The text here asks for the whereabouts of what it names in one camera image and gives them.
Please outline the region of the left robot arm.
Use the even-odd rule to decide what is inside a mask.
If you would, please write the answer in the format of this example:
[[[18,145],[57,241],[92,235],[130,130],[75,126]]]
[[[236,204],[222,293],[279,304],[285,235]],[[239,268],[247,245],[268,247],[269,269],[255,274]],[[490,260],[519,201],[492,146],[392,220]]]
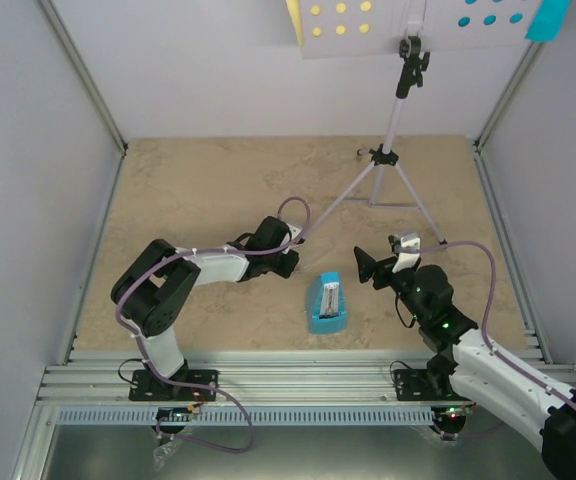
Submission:
[[[174,323],[193,290],[268,273],[287,279],[299,261],[294,246],[302,242],[301,227],[268,216],[255,232],[217,248],[178,248],[157,239],[142,251],[110,298],[117,322],[135,338],[152,386],[163,398],[178,398],[186,390],[189,367]]]

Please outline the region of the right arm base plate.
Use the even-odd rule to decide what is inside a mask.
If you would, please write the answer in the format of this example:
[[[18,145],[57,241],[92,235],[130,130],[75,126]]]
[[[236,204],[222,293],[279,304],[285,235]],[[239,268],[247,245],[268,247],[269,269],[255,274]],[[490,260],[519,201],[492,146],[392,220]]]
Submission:
[[[440,401],[448,398],[446,393],[431,385],[425,369],[396,369],[391,372],[391,378],[399,401]]]

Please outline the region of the left aluminium frame post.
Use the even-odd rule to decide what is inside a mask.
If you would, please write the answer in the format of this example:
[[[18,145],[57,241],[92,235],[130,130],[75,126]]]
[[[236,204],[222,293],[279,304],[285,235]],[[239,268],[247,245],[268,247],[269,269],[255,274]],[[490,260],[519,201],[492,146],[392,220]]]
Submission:
[[[102,126],[115,145],[119,155],[124,157],[128,143],[121,134],[55,3],[51,0],[37,0],[36,5],[65,54]]]

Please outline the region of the white sheet yellow dots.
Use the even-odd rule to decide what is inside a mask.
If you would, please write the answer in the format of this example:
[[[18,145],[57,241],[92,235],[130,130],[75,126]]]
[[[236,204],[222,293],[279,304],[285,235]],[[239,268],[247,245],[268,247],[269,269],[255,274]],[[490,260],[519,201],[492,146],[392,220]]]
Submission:
[[[286,6],[301,56],[315,60],[395,53],[410,3],[300,0]]]

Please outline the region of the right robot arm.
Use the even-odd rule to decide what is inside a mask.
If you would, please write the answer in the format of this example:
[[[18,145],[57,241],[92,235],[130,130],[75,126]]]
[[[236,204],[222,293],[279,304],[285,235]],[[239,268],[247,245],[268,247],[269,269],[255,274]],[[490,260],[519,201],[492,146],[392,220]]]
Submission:
[[[533,445],[557,479],[576,479],[576,388],[532,367],[500,346],[483,323],[453,303],[454,289],[438,265],[399,243],[378,261],[354,249],[359,280],[391,289],[433,351],[427,387],[439,399],[454,395],[488,410]]]

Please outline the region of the white tripod music stand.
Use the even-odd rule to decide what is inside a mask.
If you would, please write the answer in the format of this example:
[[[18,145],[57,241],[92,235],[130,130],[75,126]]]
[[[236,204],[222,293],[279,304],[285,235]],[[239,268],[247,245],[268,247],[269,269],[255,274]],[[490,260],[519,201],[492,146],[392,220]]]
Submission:
[[[421,88],[424,84],[423,75],[427,71],[430,60],[430,52],[424,51],[422,48],[422,40],[418,35],[405,35],[397,44],[397,54],[402,60],[401,73],[395,89],[395,99],[390,114],[389,122],[383,142],[377,148],[373,149],[359,149],[357,157],[369,156],[370,164],[366,167],[355,180],[333,201],[333,203],[315,220],[311,226],[304,229],[304,236],[313,234],[327,217],[336,209],[341,203],[367,205],[369,208],[384,209],[384,210],[410,210],[419,211],[426,219],[428,225],[431,227],[440,245],[445,245],[447,239],[442,233],[438,224],[432,218],[429,210],[424,205],[421,197],[413,187],[408,176],[404,173],[403,168],[399,164],[399,156],[394,152],[394,143],[398,127],[403,112],[405,101],[413,87]],[[385,169],[393,167],[398,173],[400,179],[403,181],[404,186],[412,196],[414,202],[412,204],[396,204],[396,203],[380,203],[378,201],[383,184]],[[372,190],[367,198],[350,198],[349,194],[364,180],[364,178],[376,171],[376,176],[373,182]]]

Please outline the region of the right aluminium frame post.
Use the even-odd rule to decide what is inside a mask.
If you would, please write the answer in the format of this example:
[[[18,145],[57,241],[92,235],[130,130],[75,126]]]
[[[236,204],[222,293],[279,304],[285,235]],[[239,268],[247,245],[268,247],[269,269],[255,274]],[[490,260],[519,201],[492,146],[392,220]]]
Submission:
[[[502,120],[511,102],[518,94],[526,78],[536,65],[545,48],[544,43],[530,42],[526,47],[520,61],[514,69],[504,90],[494,105],[494,108],[484,123],[479,136],[473,141],[477,152],[481,152],[494,133],[495,128]]]

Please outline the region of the aluminium frame post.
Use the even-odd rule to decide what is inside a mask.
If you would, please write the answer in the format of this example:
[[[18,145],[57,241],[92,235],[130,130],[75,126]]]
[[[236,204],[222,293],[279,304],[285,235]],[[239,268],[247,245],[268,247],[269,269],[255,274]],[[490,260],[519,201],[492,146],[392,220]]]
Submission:
[[[530,42],[526,47],[520,61],[514,69],[504,90],[494,105],[494,108],[484,123],[479,136],[473,141],[477,152],[481,152],[494,133],[495,128],[502,120],[511,102],[518,94],[526,78],[536,65],[545,48],[544,43]]]
[[[65,54],[102,126],[115,145],[119,155],[124,157],[128,143],[121,134],[55,3],[51,0],[37,0],[36,5]]]

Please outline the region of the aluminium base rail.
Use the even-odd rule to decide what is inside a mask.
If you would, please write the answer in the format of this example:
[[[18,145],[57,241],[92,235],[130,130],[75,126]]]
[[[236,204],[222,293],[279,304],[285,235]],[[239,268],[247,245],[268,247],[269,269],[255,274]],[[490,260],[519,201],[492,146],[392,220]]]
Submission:
[[[295,350],[190,352],[188,363],[215,369],[219,387],[245,406],[360,406],[397,402],[390,371],[422,368],[425,352]],[[130,351],[79,351],[49,366],[40,381],[40,405],[120,406],[129,402],[128,379],[140,368]]]

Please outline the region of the white sheet blue dots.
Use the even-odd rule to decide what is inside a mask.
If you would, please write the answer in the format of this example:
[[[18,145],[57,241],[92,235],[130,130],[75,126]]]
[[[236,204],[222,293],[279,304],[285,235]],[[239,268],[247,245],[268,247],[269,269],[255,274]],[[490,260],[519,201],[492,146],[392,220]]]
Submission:
[[[569,0],[429,1],[421,30],[426,51],[547,43],[558,36]]]

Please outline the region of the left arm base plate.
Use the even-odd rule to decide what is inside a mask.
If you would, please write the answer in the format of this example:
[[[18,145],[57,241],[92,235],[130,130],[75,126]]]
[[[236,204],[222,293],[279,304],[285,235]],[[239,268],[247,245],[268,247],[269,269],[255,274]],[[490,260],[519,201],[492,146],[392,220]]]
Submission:
[[[150,370],[136,370],[132,374],[132,386],[128,398],[133,402],[212,402],[216,393],[207,387],[217,387],[217,370],[193,370],[185,382],[193,387],[171,385],[158,379]]]

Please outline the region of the blue metronome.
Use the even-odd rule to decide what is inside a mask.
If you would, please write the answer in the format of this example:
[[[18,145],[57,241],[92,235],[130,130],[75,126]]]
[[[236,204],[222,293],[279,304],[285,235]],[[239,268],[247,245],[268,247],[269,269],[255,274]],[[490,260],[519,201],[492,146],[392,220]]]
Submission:
[[[345,295],[338,272],[325,272],[313,281],[306,293],[305,311],[311,334],[336,334],[347,327]]]

